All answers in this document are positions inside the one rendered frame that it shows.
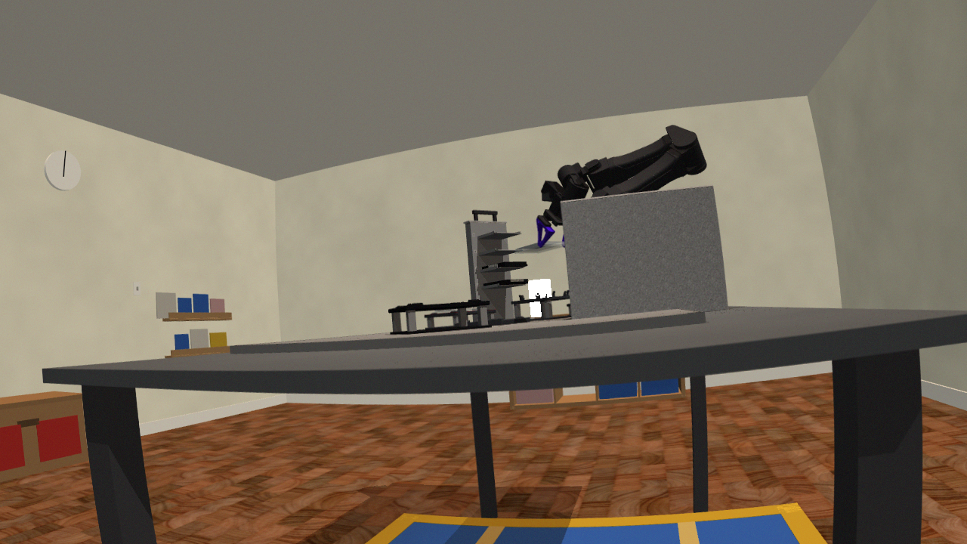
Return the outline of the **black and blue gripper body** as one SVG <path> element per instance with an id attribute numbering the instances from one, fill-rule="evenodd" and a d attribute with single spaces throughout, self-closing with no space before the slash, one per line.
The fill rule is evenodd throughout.
<path id="1" fill-rule="evenodd" d="M 561 226 L 561 208 L 559 209 L 557 216 L 555 216 L 549 209 L 545 209 L 545 213 L 543 213 L 543 215 L 536 216 L 536 219 L 539 219 L 546 227 L 551 227 L 551 223 L 553 223 L 553 225 L 556 227 Z"/>

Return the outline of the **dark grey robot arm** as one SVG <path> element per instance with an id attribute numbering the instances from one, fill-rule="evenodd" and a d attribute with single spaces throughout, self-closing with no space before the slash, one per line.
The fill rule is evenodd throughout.
<path id="1" fill-rule="evenodd" d="M 679 177 L 703 172 L 707 164 L 697 133 L 675 125 L 666 127 L 666 131 L 668 134 L 653 144 L 631 153 L 592 159 L 584 168 L 578 162 L 562 166 L 558 170 L 562 186 L 557 181 L 545 181 L 542 201 L 551 201 L 549 210 L 557 216 L 562 196 L 565 200 L 585 199 L 589 188 L 592 197 L 658 190 Z"/>

